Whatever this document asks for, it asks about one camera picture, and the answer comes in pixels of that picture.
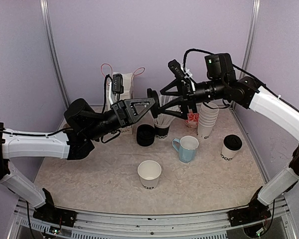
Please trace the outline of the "white paper takeout bag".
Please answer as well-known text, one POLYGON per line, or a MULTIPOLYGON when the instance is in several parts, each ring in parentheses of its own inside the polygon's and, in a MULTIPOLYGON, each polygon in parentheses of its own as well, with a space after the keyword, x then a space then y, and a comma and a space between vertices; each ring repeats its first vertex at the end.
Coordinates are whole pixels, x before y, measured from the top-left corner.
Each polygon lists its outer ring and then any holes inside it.
MULTIPOLYGON (((103 63, 100 67, 102 75, 105 77, 106 75, 110 74, 111 77, 114 74, 121 74, 123 77, 123 87, 124 87, 124 92, 123 94, 120 95, 120 100, 125 100, 125 99, 133 99, 134 98, 134 78, 138 75, 141 75, 145 71, 145 67, 139 67, 136 70, 134 70, 132 73, 119 73, 119 72, 114 72, 113 68, 110 64, 108 63, 103 63), (105 66, 109 67, 109 70, 103 70, 105 66)), ((106 86, 106 110, 110 110, 110 100, 108 99, 109 96, 109 90, 110 90, 110 81, 108 80, 107 86, 106 86)), ((127 126, 125 128, 120 129, 121 134, 125 135, 132 135, 133 134, 133 127, 132 126, 127 126)))

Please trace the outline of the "white paper cup GOOD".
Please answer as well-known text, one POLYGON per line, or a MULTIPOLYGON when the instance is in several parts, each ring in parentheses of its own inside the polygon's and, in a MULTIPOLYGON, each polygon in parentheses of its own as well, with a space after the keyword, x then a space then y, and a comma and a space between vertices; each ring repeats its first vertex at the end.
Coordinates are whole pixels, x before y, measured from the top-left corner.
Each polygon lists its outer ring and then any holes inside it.
POLYGON ((239 150, 240 149, 232 150, 232 149, 228 148, 226 145, 223 145, 220 156, 225 161, 230 161, 236 156, 236 154, 239 152, 239 150))

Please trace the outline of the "single black cup lid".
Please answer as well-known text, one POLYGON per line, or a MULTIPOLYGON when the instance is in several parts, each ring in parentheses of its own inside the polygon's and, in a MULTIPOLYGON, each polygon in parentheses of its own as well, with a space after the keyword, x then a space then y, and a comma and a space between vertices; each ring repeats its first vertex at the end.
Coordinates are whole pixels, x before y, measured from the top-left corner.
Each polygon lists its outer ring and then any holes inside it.
POLYGON ((155 90, 152 90, 151 88, 147 89, 147 97, 151 100, 151 115, 154 119, 156 119, 159 115, 159 97, 155 90))

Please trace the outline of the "black coffee cup lid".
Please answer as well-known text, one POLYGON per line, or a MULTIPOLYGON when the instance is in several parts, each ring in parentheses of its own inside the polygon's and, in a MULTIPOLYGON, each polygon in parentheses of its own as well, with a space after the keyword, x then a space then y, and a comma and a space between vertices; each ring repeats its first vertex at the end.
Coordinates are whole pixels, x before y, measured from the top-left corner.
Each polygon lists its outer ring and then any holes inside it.
POLYGON ((227 135, 223 140, 224 145, 232 151, 240 150, 242 147, 242 141, 239 136, 230 134, 227 135))

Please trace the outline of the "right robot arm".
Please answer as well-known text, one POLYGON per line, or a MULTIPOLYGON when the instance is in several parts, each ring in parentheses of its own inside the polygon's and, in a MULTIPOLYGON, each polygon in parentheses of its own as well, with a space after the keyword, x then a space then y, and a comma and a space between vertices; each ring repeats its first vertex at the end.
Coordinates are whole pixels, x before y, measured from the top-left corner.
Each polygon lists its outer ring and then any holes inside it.
MULTIPOLYGON (((299 143, 299 110, 273 93, 266 84, 250 73, 240 80, 236 78, 237 66, 232 63, 230 54, 207 53, 207 82, 197 83, 192 79, 185 64, 172 60, 168 68, 175 79, 160 93, 175 96, 170 103, 159 107, 159 113, 187 119, 190 110, 197 111, 197 103, 223 99, 234 101, 240 106, 259 113, 273 121, 292 135, 299 143)), ((293 152, 288 167, 284 168, 252 197, 245 209, 245 217, 255 221, 268 205, 282 193, 290 190, 299 181, 299 145, 293 152)))

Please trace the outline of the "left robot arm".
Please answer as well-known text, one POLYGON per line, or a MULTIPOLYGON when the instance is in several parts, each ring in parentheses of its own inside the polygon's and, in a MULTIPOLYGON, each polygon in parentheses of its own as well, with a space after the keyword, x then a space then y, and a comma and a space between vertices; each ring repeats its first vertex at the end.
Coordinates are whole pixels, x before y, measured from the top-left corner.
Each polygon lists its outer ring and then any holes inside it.
POLYGON ((154 98, 127 99, 114 103, 109 111, 97 113, 79 98, 64 113, 69 127, 52 133, 16 131, 0 122, 0 184, 27 200, 47 220, 56 221, 60 211, 51 194, 17 171, 10 159, 84 159, 94 149, 94 141, 137 123, 154 105, 154 98))

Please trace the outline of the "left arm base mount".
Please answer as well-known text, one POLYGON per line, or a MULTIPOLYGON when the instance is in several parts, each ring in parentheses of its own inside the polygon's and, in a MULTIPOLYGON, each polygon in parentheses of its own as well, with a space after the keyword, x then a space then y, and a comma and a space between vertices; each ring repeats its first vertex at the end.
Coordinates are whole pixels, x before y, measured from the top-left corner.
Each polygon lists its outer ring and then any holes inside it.
POLYGON ((33 217, 60 226, 74 227, 77 212, 54 206, 50 192, 42 189, 45 195, 44 204, 34 209, 33 217))

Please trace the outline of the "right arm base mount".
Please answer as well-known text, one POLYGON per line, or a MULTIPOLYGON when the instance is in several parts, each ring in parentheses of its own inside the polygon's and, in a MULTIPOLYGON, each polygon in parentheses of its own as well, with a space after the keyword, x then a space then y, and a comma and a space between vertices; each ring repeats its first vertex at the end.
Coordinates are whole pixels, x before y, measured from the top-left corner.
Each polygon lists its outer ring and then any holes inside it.
POLYGON ((258 200, 258 193, 261 189, 262 186, 254 193, 247 207, 233 209, 228 212, 232 227, 257 222, 272 216, 269 206, 265 206, 258 200))

